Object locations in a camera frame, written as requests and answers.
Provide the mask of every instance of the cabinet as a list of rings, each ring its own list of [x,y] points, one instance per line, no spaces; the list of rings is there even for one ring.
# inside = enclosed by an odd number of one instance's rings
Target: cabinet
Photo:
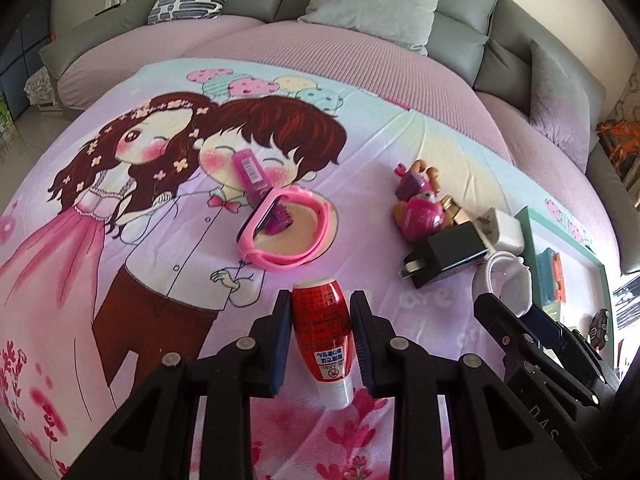
[[[29,107],[27,79],[42,68],[40,49],[49,43],[50,0],[38,0],[0,54],[0,90],[12,117]]]

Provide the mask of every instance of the floor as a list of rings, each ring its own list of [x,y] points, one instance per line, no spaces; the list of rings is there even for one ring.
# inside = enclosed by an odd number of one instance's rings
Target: floor
[[[0,214],[38,159],[71,124],[60,112],[28,108],[16,121],[18,137],[0,160]]]

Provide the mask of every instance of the gray leather sofa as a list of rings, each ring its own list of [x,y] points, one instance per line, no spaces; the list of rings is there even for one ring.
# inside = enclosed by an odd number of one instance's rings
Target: gray leather sofa
[[[56,82],[82,54],[111,38],[146,25],[155,0],[135,0],[82,23],[67,36],[44,47],[40,54]],[[263,22],[294,20],[309,0],[228,0],[223,14]],[[513,0],[440,0],[428,43],[429,56],[456,72],[475,90],[492,94],[525,115],[529,114],[531,52],[535,38],[559,61],[588,94],[591,126],[595,128],[606,91],[601,83],[545,27]],[[64,107],[65,115],[80,112]],[[618,238],[625,274],[640,270],[640,216],[597,143],[586,175],[598,193]]]

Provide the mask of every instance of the brown hair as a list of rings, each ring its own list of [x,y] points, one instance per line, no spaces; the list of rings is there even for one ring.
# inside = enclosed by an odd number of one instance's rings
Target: brown hair
[[[85,143],[71,163],[56,175],[48,190],[51,193],[50,200],[60,200],[60,212],[66,211],[76,202],[78,195],[94,183],[98,173],[115,168],[120,163],[116,160],[115,153],[124,133],[153,113],[189,108],[193,109],[189,124],[169,140],[164,153],[147,164],[129,168],[129,175],[136,181],[136,187],[127,195],[130,202],[124,211],[119,211],[118,207],[111,216],[108,222],[109,232],[114,229],[115,221],[121,214],[151,207],[156,197],[166,191],[175,196],[178,186],[198,169],[198,150],[193,147],[196,140],[193,137],[194,130],[200,129],[203,133],[211,131],[209,124],[212,112],[217,106],[202,94],[173,92],[154,97],[151,101],[125,113],[102,127],[97,137]],[[186,166],[178,171],[174,162],[183,159]]]
[[[320,171],[329,162],[338,163],[347,133],[333,117],[304,101],[283,96],[228,101],[213,113],[217,133],[240,128],[244,140],[265,148],[271,143],[294,162],[300,163],[296,180],[309,171]]]

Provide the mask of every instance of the white power adapter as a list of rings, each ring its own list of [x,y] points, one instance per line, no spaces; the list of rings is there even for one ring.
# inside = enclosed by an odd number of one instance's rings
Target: white power adapter
[[[507,251],[519,256],[524,250],[522,227],[514,217],[492,207],[478,217],[476,222],[496,251]]]

